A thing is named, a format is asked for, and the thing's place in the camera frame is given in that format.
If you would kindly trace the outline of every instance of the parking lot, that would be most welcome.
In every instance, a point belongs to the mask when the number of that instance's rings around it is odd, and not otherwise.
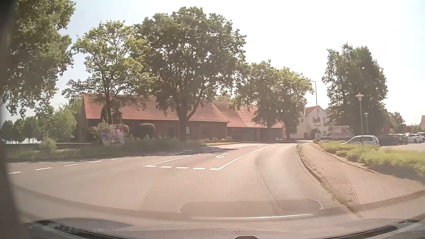
[[[425,151],[425,143],[408,143],[406,145],[382,146],[382,148],[393,148],[398,150],[420,150]]]

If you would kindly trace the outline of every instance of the curb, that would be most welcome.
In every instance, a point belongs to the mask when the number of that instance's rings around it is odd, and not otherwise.
[[[320,149],[321,151],[323,151],[323,152],[325,152],[325,153],[329,154],[330,156],[332,156],[332,157],[336,158],[337,160],[339,160],[339,161],[341,161],[341,162],[343,162],[343,163],[346,163],[346,164],[352,165],[352,166],[354,166],[354,167],[358,167],[358,168],[364,169],[364,170],[366,170],[366,171],[369,171],[369,172],[371,172],[371,173],[374,173],[374,174],[377,174],[377,175],[379,175],[379,176],[382,176],[382,174],[380,174],[380,173],[378,173],[378,172],[376,172],[376,171],[373,171],[373,170],[371,170],[371,169],[368,169],[368,168],[365,168],[365,167],[362,167],[362,166],[359,166],[359,165],[355,165],[355,164],[352,164],[352,163],[346,162],[346,161],[344,161],[344,160],[341,160],[340,158],[336,157],[335,155],[333,155],[333,154],[331,154],[331,153],[328,153],[328,152],[324,151],[322,148],[320,148],[320,147],[316,146],[314,143],[311,143],[311,145],[313,145],[315,148]]]

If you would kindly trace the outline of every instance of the dark car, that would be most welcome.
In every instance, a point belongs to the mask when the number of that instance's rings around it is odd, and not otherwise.
[[[396,134],[397,138],[399,138],[400,140],[400,144],[408,144],[409,143],[409,138],[405,135],[405,134]]]
[[[379,145],[399,145],[401,143],[401,139],[397,137],[395,134],[381,134],[378,137]]]

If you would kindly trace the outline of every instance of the sky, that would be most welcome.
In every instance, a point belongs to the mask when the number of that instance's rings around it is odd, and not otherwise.
[[[247,35],[246,59],[270,59],[276,68],[284,66],[316,81],[317,103],[326,108],[329,98],[321,82],[327,62],[327,49],[340,50],[344,43],[367,46],[384,69],[389,112],[398,111],[407,124],[419,124],[425,115],[425,1],[141,1],[77,0],[76,10],[63,34],[82,36],[101,21],[125,20],[141,23],[155,13],[171,13],[180,7],[202,7],[205,13],[218,13],[232,20]],[[57,82],[59,88],[51,103],[58,108],[67,100],[61,95],[70,79],[85,79],[84,56],[74,56]],[[316,95],[308,94],[307,106],[316,105]],[[2,108],[4,120],[16,120]]]

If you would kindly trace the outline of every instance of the windshield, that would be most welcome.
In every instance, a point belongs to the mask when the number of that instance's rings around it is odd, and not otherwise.
[[[419,2],[13,10],[0,137],[26,227],[318,238],[425,213],[425,108],[399,97],[425,84]]]

